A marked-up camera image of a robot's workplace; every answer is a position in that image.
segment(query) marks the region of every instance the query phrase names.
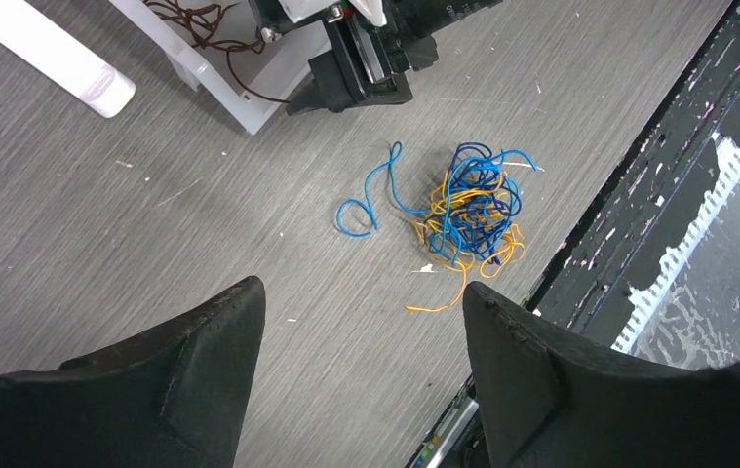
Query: black machine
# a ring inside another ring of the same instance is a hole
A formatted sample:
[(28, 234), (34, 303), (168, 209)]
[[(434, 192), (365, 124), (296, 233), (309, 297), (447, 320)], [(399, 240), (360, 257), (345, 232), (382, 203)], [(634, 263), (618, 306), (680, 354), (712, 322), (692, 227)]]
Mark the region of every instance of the black machine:
[(349, 4), (334, 4), (298, 23), (277, 0), (249, 0), (266, 42), (322, 21), (331, 50), (309, 60), (312, 83), (287, 106), (290, 115), (316, 109), (403, 104), (412, 100), (405, 72), (439, 59), (432, 34), (501, 0), (384, 0), (387, 25), (372, 26)]
[(464, 293), (464, 324), (483, 422), (465, 468), (740, 465), (740, 364), (618, 353), (481, 283)]

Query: white plastic panel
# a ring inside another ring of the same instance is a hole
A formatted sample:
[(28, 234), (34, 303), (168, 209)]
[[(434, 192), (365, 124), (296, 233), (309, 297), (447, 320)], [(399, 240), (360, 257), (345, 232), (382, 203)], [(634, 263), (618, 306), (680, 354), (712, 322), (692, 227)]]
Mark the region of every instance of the white plastic panel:
[[(252, 135), (266, 123), (281, 104), (250, 96), (232, 78), (222, 51), (194, 49), (189, 34), (179, 25), (163, 21), (141, 0), (109, 0), (166, 53), (177, 75), (190, 87), (202, 85)], [(236, 0), (210, 2), (181, 0), (181, 6), (197, 8), (211, 3), (231, 4)], [(255, 20), (247, 2), (229, 9), (214, 36), (252, 42)], [(246, 86), (265, 96), (287, 98), (309, 73), (308, 60), (330, 47), (320, 23), (310, 24), (268, 44), (261, 55), (232, 54), (232, 66)]]

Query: tangled wire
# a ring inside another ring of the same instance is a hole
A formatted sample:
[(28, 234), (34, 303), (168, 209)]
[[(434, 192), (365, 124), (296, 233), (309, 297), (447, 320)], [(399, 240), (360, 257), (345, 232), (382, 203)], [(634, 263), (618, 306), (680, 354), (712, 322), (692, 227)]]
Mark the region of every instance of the tangled wire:
[[(402, 210), (411, 215), (424, 216), (412, 225), (428, 254), (446, 268), (463, 274), (463, 285), (467, 284), (467, 273), (478, 265), (484, 278), (496, 276), (505, 264), (518, 261), (524, 254), (523, 235), (513, 218), (522, 209), (519, 185), (502, 171), (507, 158), (512, 155), (524, 157), (536, 170), (533, 160), (518, 149), (494, 154), (490, 148), (478, 142), (461, 143), (445, 173), (444, 181), (430, 195), (430, 208), (414, 210), (405, 205), (398, 196), (393, 166), (401, 157), (404, 146), (395, 142), (390, 149), (390, 159), (375, 168), (364, 182), (366, 202), (350, 199), (338, 208), (335, 222), (344, 234), (365, 237), (366, 232), (353, 232), (344, 227), (341, 216), (350, 205), (358, 205), (370, 217), (373, 229), (378, 229), (369, 184), (378, 172), (387, 169), (390, 175), (393, 198)], [(442, 307), (425, 308), (406, 306), (409, 312), (438, 312), (455, 305), (464, 292)]]

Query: white paint chip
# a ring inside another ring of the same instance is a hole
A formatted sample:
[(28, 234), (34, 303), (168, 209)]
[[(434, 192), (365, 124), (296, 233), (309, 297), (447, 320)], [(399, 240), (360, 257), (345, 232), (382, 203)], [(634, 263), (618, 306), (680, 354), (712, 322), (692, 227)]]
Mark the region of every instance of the white paint chip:
[[(533, 169), (533, 166), (531, 166), (529, 163), (510, 163), (510, 162), (504, 162), (504, 163), (501, 163), (501, 165), (502, 166), (519, 166), (519, 167), (522, 167), (522, 168), (531, 168), (531, 169)], [(540, 168), (539, 166), (536, 166), (536, 170), (539, 171), (539, 172), (541, 172), (541, 173), (544, 173), (545, 172), (545, 170), (543, 168)]]
[(426, 265), (422, 266), (420, 270), (414, 270), (412, 273), (438, 273), (438, 271), (433, 269), (432, 263), (427, 263)]

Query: brown wire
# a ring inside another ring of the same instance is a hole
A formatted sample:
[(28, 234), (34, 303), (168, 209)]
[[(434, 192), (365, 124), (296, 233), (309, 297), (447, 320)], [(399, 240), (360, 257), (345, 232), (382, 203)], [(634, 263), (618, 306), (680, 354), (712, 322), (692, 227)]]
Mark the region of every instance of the brown wire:
[[(236, 39), (212, 40), (214, 35), (217, 34), (220, 22), (223, 21), (223, 16), (230, 8), (232, 8), (232, 5), (221, 7), (216, 3), (212, 3), (201, 8), (183, 8), (180, 6), (179, 0), (143, 0), (143, 3), (161, 20), (173, 22), (188, 31), (194, 41), (194, 44), (192, 44), (191, 47), (215, 49), (224, 52), (226, 54), (226, 66), (229, 68), (229, 73), (231, 73), (232, 78), (234, 78), (238, 85), (240, 85), (241, 88), (250, 95), (257, 96), (258, 98), (268, 100), (270, 102), (278, 102), (281, 104), (289, 103), (289, 101), (285, 99), (269, 97), (258, 93), (252, 88), (246, 86), (238, 74), (235, 73), (234, 67), (232, 66), (232, 54), (249, 51), (253, 54), (260, 55), (266, 49), (266, 42), (262, 37), (260, 37), (260, 33), (257, 29), (255, 29), (254, 32), (255, 40), (251, 43)], [(195, 30), (198, 28), (203, 30), (202, 34)]]

